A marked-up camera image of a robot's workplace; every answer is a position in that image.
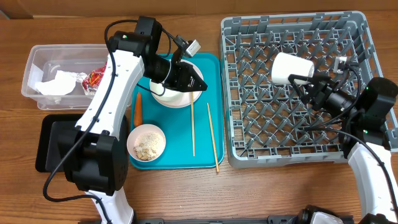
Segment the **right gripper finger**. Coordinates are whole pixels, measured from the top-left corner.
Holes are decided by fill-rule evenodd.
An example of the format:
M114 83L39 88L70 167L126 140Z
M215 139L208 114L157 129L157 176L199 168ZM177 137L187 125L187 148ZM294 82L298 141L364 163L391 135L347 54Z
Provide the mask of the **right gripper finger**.
M315 75L312 77L302 76L302 75L289 75L290 83L318 83L323 80L329 80L330 77L327 75Z
M311 78L295 74L290 74L288 77L288 81L293 86L293 89L295 90L296 94L298 94L298 97L300 98L302 103L307 104L309 102L309 97L305 92L301 90L301 88L299 87L300 84L297 84L296 80L304 81L304 85L306 85L311 80Z

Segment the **white paper cup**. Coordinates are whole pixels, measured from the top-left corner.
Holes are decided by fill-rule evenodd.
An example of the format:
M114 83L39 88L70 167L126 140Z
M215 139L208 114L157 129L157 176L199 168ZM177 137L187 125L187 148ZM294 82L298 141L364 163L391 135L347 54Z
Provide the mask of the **white paper cup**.
M271 66L271 81L274 84L290 84L290 75L313 77L314 72L315 66L311 60L280 52Z

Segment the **wooden chopstick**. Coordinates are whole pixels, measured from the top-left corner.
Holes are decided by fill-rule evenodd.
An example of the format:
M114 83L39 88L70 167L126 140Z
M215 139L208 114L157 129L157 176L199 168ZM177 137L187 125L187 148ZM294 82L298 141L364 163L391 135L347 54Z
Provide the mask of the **wooden chopstick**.
M210 104L207 103L207 110L208 110L208 120L210 124L210 133L211 133L211 140L212 140L212 146L213 146L213 154L215 157L215 169L216 173L218 174L220 171L219 164L218 164L218 155L217 155L217 149L216 149L216 143L215 143L215 135L214 135L214 129L213 129L213 122L212 122L212 117L211 117L211 110L210 110Z
M195 157L195 115L194 115L194 94L190 94L190 107L191 107L191 122L192 122L192 149L193 157Z

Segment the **white small bowl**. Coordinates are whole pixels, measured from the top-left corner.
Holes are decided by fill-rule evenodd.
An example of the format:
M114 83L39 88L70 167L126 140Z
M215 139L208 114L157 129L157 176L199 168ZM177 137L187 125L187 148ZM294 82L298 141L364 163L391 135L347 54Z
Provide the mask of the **white small bowl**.
M161 83L154 83L152 80L149 82L149 87L155 98L166 103L176 102L183 97L182 92L170 90Z

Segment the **pink bowl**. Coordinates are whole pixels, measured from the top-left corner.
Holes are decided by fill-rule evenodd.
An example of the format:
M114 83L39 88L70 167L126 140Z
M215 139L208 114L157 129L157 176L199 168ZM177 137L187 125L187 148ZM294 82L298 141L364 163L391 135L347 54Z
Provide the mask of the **pink bowl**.
M158 159L162 155L161 154L158 158L156 158L152 161L142 161L142 160L138 159L136 152L134 151L134 142L141 134L148 133L148 132L159 133L164 138L165 146L166 146L165 135L159 127L157 127L153 124L142 124L142 125L134 128L127 138L127 150L128 150L128 153L130 154L130 156L139 162L152 162L152 161Z

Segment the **rice and peanut leftovers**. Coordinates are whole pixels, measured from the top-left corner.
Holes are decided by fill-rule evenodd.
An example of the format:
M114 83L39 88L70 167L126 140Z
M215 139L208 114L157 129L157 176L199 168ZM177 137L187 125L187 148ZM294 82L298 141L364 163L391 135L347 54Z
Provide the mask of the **rice and peanut leftovers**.
M164 148L164 138L155 132L141 134L134 142L134 151L138 159L142 161L152 161L158 158Z

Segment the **red snack wrapper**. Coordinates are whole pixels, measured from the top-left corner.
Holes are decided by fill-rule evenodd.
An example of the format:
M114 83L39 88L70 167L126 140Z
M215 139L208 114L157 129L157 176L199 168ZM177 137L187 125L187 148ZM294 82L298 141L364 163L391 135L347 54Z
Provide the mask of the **red snack wrapper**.
M103 75L106 70L106 65L93 70L89 75L87 75L81 85L85 95L94 95L102 81Z

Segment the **white paper napkin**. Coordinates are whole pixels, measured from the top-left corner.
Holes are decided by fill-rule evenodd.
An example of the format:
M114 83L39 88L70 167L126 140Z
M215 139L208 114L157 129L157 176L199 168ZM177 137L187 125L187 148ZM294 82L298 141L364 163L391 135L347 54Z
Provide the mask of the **white paper napkin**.
M77 83L82 83L88 75L86 73L57 71L55 78L47 82L37 82L35 88L48 96L63 96L71 93Z

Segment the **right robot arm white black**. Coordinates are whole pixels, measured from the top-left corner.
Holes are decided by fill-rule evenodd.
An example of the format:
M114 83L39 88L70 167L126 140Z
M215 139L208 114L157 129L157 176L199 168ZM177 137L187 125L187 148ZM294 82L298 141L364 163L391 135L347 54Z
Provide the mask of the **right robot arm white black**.
M344 157L354 172L361 202L363 223L397 223L397 182L391 164L391 145L384 127L386 116L394 106L397 85L381 77L372 78L365 90L352 98L337 90L328 77L289 75L289 83L300 91L304 103L335 115L343 113L337 130Z

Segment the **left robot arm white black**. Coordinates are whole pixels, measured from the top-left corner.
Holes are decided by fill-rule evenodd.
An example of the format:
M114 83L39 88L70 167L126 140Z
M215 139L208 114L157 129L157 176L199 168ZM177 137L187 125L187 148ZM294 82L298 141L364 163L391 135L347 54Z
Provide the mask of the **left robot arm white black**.
M120 130L139 80L147 77L179 92L207 89L194 67L183 61L200 50L198 41L170 35L169 42L177 49L166 59L157 53L165 33L161 23L141 16L135 25L132 32L105 36L108 59L99 87L74 128L64 129L57 139L61 157L57 169L76 185L80 198L93 201L103 223L132 223L135 219L123 189L129 156Z

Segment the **grey dishwasher rack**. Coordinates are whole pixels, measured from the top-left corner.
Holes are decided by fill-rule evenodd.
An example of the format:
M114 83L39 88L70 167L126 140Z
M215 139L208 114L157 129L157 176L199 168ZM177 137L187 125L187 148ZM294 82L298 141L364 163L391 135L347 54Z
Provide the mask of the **grey dishwasher rack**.
M228 160L235 168L304 162L344 163L337 130L325 110L312 110L290 84L274 84L271 66L280 52L311 60L354 96L382 77L368 20L359 11L236 16L221 21L221 71ZM347 56L343 74L335 58Z

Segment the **white plate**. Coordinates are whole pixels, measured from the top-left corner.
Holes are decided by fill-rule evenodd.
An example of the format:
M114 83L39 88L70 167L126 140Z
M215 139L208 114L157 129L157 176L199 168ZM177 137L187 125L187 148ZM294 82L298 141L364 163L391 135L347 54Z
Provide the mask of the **white plate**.
M164 105L166 107L169 107L169 108L183 108L183 107L186 107L186 106L190 105L190 94L191 93L189 93L189 92L184 92L182 99L178 100L176 102L173 102L173 103L166 103L166 102L158 100L157 98L154 97L154 95L152 95L152 96L155 98L155 100L158 103L160 103L160 104L162 104L162 105Z

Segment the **orange carrot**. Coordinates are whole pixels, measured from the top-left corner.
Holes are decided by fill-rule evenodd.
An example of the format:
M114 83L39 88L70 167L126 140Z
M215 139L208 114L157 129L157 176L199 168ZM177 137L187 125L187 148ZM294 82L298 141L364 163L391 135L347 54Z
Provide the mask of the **orange carrot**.
M133 117L133 125L138 127L143 124L142 117L142 95L140 92L136 95L136 103L134 108L134 117Z

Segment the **teal plastic tray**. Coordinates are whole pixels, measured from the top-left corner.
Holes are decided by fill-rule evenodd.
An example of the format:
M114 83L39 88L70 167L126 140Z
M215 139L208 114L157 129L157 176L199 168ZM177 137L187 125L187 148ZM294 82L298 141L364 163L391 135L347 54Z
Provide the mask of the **teal plastic tray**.
M152 94L136 87L132 94L132 107L136 95L142 95L143 122L159 127L166 138L162 155L152 162L139 162L132 157L132 165L138 169L192 169L215 167L215 157L208 120L207 103L210 104L218 162L224 158L223 94L218 58L210 53L198 53L187 59L201 71L206 91L195 93L195 157L192 149L192 122L190 105L169 108L158 103Z

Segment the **clear plastic bin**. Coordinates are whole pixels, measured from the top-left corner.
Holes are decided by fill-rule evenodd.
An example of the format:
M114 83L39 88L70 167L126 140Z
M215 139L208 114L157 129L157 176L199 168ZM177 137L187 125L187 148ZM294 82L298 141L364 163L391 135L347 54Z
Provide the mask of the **clear plastic bin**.
M31 48L25 65L21 93L37 102L40 110L85 110L93 97L80 83L66 95L43 95L35 85L55 79L58 71L89 74L105 65L104 44L53 44Z

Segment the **black tray bin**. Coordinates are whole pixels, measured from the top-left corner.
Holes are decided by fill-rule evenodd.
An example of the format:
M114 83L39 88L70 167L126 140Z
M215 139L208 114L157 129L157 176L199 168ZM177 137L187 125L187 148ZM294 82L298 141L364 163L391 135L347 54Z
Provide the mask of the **black tray bin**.
M51 172L61 161L57 141L60 131L73 129L82 114L50 114L42 121L35 168L37 172Z

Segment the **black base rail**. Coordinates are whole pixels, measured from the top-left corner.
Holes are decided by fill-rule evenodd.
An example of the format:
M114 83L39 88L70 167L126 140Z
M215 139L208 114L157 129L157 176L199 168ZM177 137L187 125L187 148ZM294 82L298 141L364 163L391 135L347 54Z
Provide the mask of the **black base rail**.
M267 218L186 219L164 220L162 218L135 219L138 224L288 224L297 223L296 215L273 215Z

